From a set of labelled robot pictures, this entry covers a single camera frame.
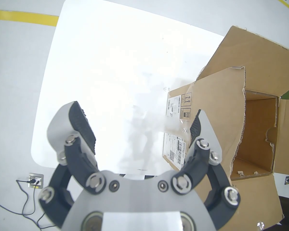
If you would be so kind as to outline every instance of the floor outlet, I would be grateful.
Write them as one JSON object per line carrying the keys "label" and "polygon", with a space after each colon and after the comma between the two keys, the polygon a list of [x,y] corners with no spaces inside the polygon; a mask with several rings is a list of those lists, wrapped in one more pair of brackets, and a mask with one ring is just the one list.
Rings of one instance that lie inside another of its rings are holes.
{"label": "floor outlet", "polygon": [[42,174],[35,174],[35,173],[29,173],[29,179],[28,181],[35,179],[36,182],[39,181],[39,183],[37,185],[36,182],[35,183],[28,183],[28,187],[29,188],[43,188],[43,183],[44,183],[44,175]]}
{"label": "floor outlet", "polygon": [[289,176],[286,176],[285,178],[285,185],[289,184]]}

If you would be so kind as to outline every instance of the barcode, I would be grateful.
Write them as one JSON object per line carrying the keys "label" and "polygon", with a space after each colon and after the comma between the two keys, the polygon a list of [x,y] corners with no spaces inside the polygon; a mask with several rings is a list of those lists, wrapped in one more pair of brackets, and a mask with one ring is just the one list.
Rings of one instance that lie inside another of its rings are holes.
{"label": "barcode", "polygon": [[170,160],[174,161],[174,152],[172,150],[170,150],[169,158],[170,158]]}
{"label": "barcode", "polygon": [[178,164],[181,164],[181,155],[182,155],[182,142],[178,140]]}

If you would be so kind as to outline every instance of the electrical cord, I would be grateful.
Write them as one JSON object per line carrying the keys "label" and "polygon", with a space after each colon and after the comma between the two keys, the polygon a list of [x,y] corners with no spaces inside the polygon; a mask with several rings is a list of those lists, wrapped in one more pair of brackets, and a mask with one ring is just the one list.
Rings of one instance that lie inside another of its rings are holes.
{"label": "electrical cord", "polygon": [[[39,225],[39,221],[43,218],[43,216],[45,215],[45,213],[43,213],[43,215],[38,219],[37,222],[35,222],[35,220],[29,218],[28,216],[29,215],[32,215],[33,213],[35,213],[35,210],[36,210],[36,206],[35,206],[35,189],[36,189],[36,186],[39,184],[39,181],[36,181],[35,179],[31,179],[30,181],[22,181],[22,180],[16,180],[17,184],[18,184],[18,187],[20,188],[20,190],[26,195],[27,199],[26,199],[26,202],[24,203],[23,207],[22,207],[22,211],[21,213],[18,213],[18,212],[14,212],[14,211],[11,211],[9,209],[7,209],[6,207],[2,206],[0,204],[0,207],[5,209],[6,211],[8,212],[11,212],[11,213],[14,213],[14,214],[17,214],[17,215],[21,215],[22,217],[26,218],[26,219],[29,219],[31,220],[39,229],[40,231],[42,231],[42,229],[46,229],[46,228],[51,228],[51,227],[56,227],[56,225],[52,225],[52,226],[47,226],[47,227],[40,227]],[[25,182],[25,183],[30,183],[30,184],[35,184],[34,186],[34,189],[33,189],[33,212],[32,213],[24,213],[24,210],[25,210],[25,206],[29,200],[29,195],[26,191],[23,190],[23,188],[20,186],[20,183],[21,182]]]}

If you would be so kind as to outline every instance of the cardboard box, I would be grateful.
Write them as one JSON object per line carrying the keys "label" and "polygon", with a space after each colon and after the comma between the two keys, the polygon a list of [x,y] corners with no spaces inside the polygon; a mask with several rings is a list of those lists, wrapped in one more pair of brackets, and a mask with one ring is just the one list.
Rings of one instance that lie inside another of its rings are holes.
{"label": "cardboard box", "polygon": [[[169,92],[170,100],[181,96],[178,119],[192,122],[199,109],[206,112],[222,166],[240,192],[240,206],[221,230],[262,230],[283,218],[273,172],[289,174],[289,100],[280,99],[288,90],[289,50],[233,26],[197,80]],[[179,169],[179,153],[171,161],[169,152],[164,143],[164,159]],[[210,190],[207,177],[196,187],[203,201]]]}

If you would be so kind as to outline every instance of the white mat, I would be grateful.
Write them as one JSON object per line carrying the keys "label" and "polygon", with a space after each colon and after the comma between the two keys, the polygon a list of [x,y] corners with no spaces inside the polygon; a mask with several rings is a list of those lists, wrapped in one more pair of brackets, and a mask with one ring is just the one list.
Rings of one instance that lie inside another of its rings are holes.
{"label": "white mat", "polygon": [[97,139],[100,170],[135,175],[170,170],[156,117],[165,114],[167,92],[194,81],[222,39],[116,3],[66,0],[41,87],[34,161],[57,166],[46,130],[62,105],[77,100]]}

